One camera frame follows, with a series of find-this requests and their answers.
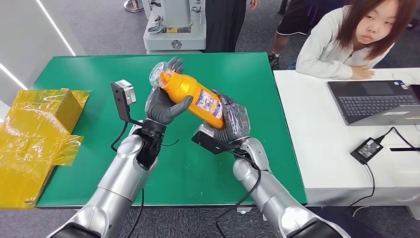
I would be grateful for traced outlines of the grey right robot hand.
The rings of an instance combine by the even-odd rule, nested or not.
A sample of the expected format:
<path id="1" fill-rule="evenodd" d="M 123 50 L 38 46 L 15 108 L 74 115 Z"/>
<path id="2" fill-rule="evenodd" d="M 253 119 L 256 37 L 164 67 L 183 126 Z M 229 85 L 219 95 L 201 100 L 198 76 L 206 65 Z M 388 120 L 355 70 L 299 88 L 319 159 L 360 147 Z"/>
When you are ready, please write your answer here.
<path id="1" fill-rule="evenodd" d="M 224 95 L 215 89 L 211 91 L 221 100 L 224 121 L 224 126 L 221 129 L 204 122 L 205 127 L 214 132 L 214 138 L 230 143 L 249 137 L 251 129 L 247 109 L 230 96 Z"/>

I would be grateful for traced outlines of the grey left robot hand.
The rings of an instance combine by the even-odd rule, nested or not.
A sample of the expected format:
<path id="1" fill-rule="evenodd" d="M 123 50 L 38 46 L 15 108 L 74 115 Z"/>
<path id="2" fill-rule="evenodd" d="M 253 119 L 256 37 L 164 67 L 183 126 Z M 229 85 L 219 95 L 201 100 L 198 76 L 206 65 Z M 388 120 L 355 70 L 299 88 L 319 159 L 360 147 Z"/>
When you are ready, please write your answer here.
<path id="1" fill-rule="evenodd" d="M 175 103 L 170 99 L 167 92 L 158 86 L 159 74 L 164 69 L 171 69 L 176 73 L 181 73 L 184 69 L 182 63 L 182 59 L 173 57 L 169 62 L 158 63 L 150 73 L 149 81 L 153 88 L 145 105 L 145 113 L 148 120 L 168 125 L 191 105 L 193 96 L 187 95 L 179 103 Z"/>

